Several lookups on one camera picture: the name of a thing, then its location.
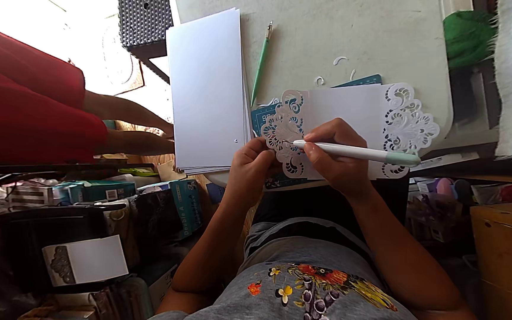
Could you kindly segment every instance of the green fabric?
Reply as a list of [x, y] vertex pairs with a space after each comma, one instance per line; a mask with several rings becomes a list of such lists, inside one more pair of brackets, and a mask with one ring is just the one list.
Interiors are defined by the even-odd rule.
[[458, 11], [444, 19], [445, 50], [450, 69], [466, 67], [493, 54], [491, 39], [497, 34], [492, 14]]

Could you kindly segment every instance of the right hand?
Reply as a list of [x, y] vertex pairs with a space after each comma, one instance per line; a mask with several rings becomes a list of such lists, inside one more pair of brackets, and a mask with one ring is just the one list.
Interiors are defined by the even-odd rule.
[[313, 168], [348, 199], [361, 199], [373, 189], [369, 180], [369, 162], [347, 156], [330, 156], [313, 142], [332, 142], [366, 148], [366, 141], [341, 118], [311, 130], [303, 137], [304, 150]]

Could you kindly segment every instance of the white pen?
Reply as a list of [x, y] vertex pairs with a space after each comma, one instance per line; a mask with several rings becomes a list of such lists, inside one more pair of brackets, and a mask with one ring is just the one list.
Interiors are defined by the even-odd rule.
[[[303, 149], [303, 146], [307, 143], [305, 140], [295, 140], [293, 142], [282, 140], [282, 142], [291, 143], [299, 149]], [[398, 164], [406, 167], [415, 167], [420, 163], [420, 158], [414, 154], [338, 145], [337, 143], [329, 142], [314, 143], [326, 153], [337, 154], [338, 156], [350, 156], [351, 158], [386, 162], [387, 164]]]

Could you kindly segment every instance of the yellow flower embroidery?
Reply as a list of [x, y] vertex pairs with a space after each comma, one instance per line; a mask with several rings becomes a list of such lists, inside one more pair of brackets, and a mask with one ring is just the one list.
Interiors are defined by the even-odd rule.
[[281, 305], [287, 306], [288, 305], [288, 295], [291, 295], [294, 292], [294, 290], [286, 285], [283, 289], [277, 289], [276, 290], [276, 297], [281, 298]]
[[268, 269], [269, 273], [268, 273], [268, 276], [277, 276], [281, 271], [280, 269], [276, 269], [276, 268], [270, 268]]

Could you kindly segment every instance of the blue box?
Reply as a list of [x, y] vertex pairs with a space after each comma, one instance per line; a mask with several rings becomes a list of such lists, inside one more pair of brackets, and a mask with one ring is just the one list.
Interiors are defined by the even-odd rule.
[[72, 203], [101, 200], [113, 201], [135, 195], [135, 184], [124, 181], [68, 181], [57, 185], [56, 188], [67, 190]]

